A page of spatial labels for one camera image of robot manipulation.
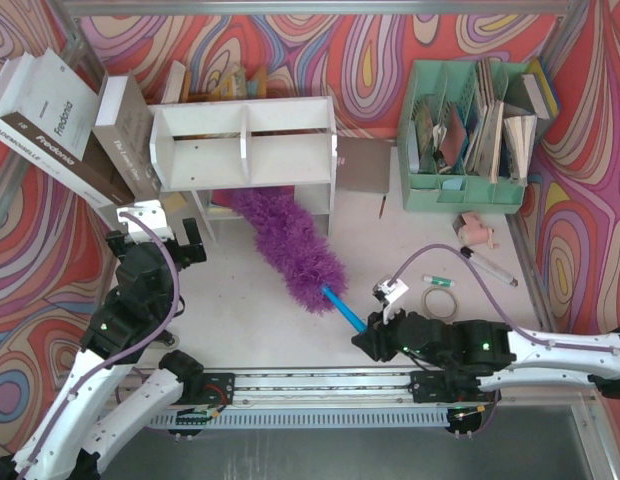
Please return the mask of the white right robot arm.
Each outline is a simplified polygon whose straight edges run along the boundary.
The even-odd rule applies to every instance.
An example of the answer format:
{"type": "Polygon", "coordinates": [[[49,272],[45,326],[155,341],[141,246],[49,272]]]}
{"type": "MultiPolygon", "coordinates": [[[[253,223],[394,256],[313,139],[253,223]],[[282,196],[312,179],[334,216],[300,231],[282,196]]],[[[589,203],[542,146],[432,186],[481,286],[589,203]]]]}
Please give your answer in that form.
{"type": "Polygon", "coordinates": [[[446,324],[405,311],[383,322],[374,312],[351,342],[377,362],[403,354],[419,363],[408,386],[416,403],[484,402],[497,390],[540,385],[594,388],[620,399],[620,327],[578,336],[488,320],[446,324]]]}

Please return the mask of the purple fluffy duster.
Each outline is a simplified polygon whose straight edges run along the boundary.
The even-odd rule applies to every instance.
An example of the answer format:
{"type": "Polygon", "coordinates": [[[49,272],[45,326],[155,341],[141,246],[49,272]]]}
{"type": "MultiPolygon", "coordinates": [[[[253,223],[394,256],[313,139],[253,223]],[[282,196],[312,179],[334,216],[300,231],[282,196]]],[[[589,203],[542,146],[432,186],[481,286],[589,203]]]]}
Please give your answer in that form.
{"type": "Polygon", "coordinates": [[[281,187],[238,189],[232,208],[253,227],[257,251],[281,275],[293,300],[313,314],[337,310],[356,332],[366,329],[341,300],[347,290],[343,263],[293,195],[281,187]]]}

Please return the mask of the white black stapler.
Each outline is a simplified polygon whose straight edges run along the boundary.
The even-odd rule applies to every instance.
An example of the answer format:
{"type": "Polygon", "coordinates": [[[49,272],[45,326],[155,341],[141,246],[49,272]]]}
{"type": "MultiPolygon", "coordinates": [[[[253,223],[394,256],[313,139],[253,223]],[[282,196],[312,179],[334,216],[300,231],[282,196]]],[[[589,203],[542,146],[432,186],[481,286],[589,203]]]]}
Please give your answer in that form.
{"type": "Polygon", "coordinates": [[[177,335],[171,335],[170,337],[162,338],[159,341],[159,346],[163,349],[176,349],[179,346],[180,339],[177,335]]]}

